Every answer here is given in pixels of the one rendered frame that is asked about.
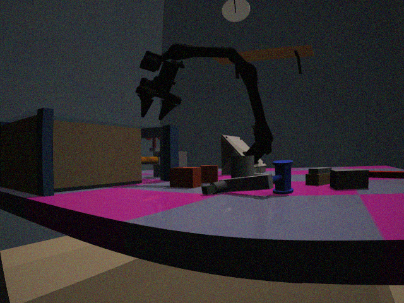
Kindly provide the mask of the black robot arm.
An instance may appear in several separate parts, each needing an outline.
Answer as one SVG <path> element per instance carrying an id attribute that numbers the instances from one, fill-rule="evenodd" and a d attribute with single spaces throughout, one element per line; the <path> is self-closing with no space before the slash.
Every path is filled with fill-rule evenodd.
<path id="1" fill-rule="evenodd" d="M 230 58 L 230 60 L 237 66 L 237 70 L 247 86 L 256 122 L 255 125 L 252 125 L 256 141 L 248 151 L 242 153 L 245 156 L 254 156 L 254 165 L 258 164 L 258 161 L 264 154 L 268 155 L 272 152 L 271 143 L 273 142 L 273 136 L 266 122 L 263 105 L 259 96 L 256 68 L 250 62 L 245 61 L 233 47 L 196 47 L 176 43 L 171 45 L 168 51 L 162 55 L 155 54 L 149 50 L 146 51 L 144 58 L 141 60 L 140 68 L 152 72 L 155 72 L 156 70 L 159 71 L 161 63 L 163 62 L 159 74 L 175 79 L 179 67 L 182 69 L 185 68 L 183 62 L 167 62 L 165 60 L 180 60 L 192 57 Z"/>

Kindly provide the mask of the red flat bar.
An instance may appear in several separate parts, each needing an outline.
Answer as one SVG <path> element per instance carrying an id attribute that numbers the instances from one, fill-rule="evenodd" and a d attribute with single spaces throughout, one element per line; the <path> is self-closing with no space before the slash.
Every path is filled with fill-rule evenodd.
<path id="1" fill-rule="evenodd" d="M 369 171 L 369 177 L 381 177 L 381 178 L 403 178 L 404 179 L 404 172 L 402 171 Z"/>

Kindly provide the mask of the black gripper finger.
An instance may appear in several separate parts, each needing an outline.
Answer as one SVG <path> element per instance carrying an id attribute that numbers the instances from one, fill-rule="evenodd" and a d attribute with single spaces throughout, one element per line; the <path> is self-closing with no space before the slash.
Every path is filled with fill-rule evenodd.
<path id="1" fill-rule="evenodd" d="M 159 115 L 159 119 L 162 120 L 174 107 L 177 107 L 177 105 L 162 100 L 162 109 Z"/>
<path id="2" fill-rule="evenodd" d="M 142 97 L 140 94 L 137 94 L 139 98 L 141 99 L 141 116 L 144 117 L 145 114 L 147 113 L 148 109 L 150 108 L 152 102 L 154 99 Z"/>

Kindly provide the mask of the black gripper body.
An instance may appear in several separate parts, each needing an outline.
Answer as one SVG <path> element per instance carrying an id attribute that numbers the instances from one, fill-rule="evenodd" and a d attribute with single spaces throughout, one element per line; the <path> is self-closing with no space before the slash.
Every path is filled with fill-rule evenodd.
<path id="1" fill-rule="evenodd" d="M 156 76 L 155 79 L 156 83 L 153 89 L 140 85 L 137 87 L 136 93 L 139 93 L 142 97 L 150 99 L 153 97 L 160 97 L 171 104 L 180 105 L 182 101 L 181 97 L 170 93 L 172 85 L 175 85 L 174 79 L 162 74 Z"/>

